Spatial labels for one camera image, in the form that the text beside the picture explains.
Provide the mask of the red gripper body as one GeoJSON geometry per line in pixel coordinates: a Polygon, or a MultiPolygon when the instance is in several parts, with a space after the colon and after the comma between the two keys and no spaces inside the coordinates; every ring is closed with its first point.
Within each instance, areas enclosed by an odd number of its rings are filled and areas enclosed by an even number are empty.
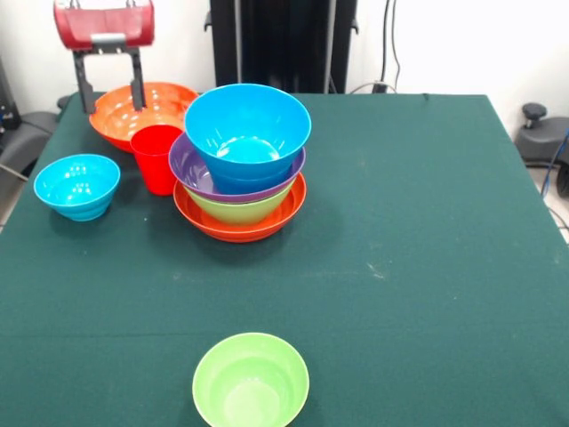
{"type": "Polygon", "coordinates": [[[60,40],[73,51],[100,45],[151,45],[155,37],[155,9],[151,1],[126,1],[124,6],[84,8],[80,1],[54,1],[53,17],[60,40]]]}

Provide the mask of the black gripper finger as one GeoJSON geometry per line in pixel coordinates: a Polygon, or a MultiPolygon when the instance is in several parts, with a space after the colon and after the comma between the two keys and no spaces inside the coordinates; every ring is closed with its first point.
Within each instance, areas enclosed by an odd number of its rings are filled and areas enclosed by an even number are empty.
{"type": "Polygon", "coordinates": [[[94,100],[92,85],[87,80],[87,75],[84,65],[84,57],[86,56],[86,53],[82,51],[73,51],[72,54],[73,54],[75,72],[76,72],[78,91],[81,95],[84,112],[86,114],[93,114],[95,111],[95,106],[94,106],[95,100],[94,100]]]}
{"type": "Polygon", "coordinates": [[[132,60],[133,79],[131,81],[132,103],[137,111],[146,107],[143,76],[140,61],[140,49],[138,47],[129,50],[132,60]]]}

